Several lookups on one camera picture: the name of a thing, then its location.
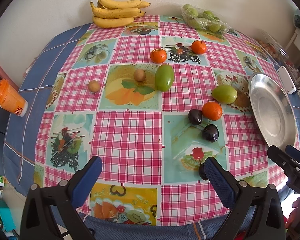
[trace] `metal tray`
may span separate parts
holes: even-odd
[[[254,73],[249,79],[249,97],[266,143],[283,151],[289,144],[294,146],[296,123],[293,110],[278,84],[263,73]]]

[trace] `orange cup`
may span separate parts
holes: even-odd
[[[0,107],[19,116],[24,116],[28,102],[18,94],[7,79],[0,81]]]

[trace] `white wall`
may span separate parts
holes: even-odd
[[[13,0],[0,19],[0,65],[20,85],[22,74],[51,38],[91,22],[97,0]],[[148,14],[180,15],[185,3],[223,15],[235,29],[254,37],[256,28],[286,45],[294,32],[291,0],[146,0]]]

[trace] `bunch of bananas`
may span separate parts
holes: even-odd
[[[133,23],[135,18],[145,15],[140,9],[148,7],[150,3],[141,0],[98,0],[97,7],[93,2],[90,2],[90,5],[95,25],[101,28],[115,28]]]

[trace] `metal bolt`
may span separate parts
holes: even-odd
[[[59,185],[64,187],[68,184],[68,181],[66,179],[63,179],[62,181],[59,182]]]
[[[32,184],[31,187],[30,187],[30,189],[35,190],[37,187],[38,187],[37,184]]]
[[[240,180],[240,181],[239,181],[239,185],[240,185],[241,187],[246,187],[246,186],[248,185],[248,183],[245,182],[244,180]]]
[[[270,189],[276,189],[275,184],[269,184]]]

